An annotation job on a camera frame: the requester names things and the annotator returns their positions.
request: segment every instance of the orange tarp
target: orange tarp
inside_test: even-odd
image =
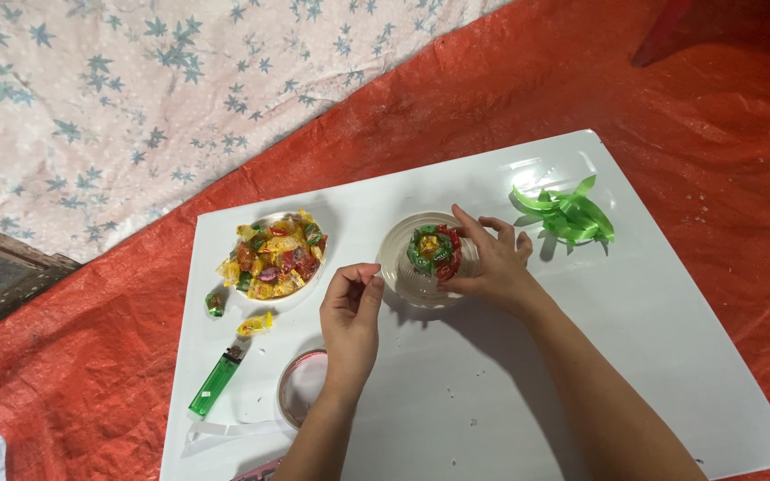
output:
[[[198,214],[582,128],[603,139],[770,401],[770,2],[695,5],[664,58],[633,69],[661,7],[517,0],[0,322],[8,479],[156,479]]]

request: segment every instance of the green ribbon curl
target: green ribbon curl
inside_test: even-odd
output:
[[[598,205],[586,197],[595,182],[596,176],[591,175],[581,180],[572,193],[542,189],[537,200],[529,199],[512,186],[512,195],[521,204],[519,211],[540,217],[545,229],[560,239],[566,239],[572,246],[576,241],[590,239],[614,242],[611,221]]]

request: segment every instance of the blue leaf pattern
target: blue leaf pattern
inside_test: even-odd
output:
[[[0,0],[0,232],[91,260],[508,1]]]

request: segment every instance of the left hand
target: left hand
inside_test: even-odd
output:
[[[328,352],[323,391],[358,402],[379,350],[379,306],[385,282],[379,264],[337,269],[320,305],[320,326]]]

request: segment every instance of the green lighter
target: green lighter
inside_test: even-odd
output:
[[[240,367],[240,361],[246,355],[246,349],[243,347],[245,341],[247,341],[246,338],[238,336],[236,341],[228,347],[227,352],[221,355],[216,367],[213,368],[195,399],[192,400],[189,410],[198,415],[198,418],[202,419],[207,415],[221,391],[228,385],[228,381],[236,372],[236,368]]]

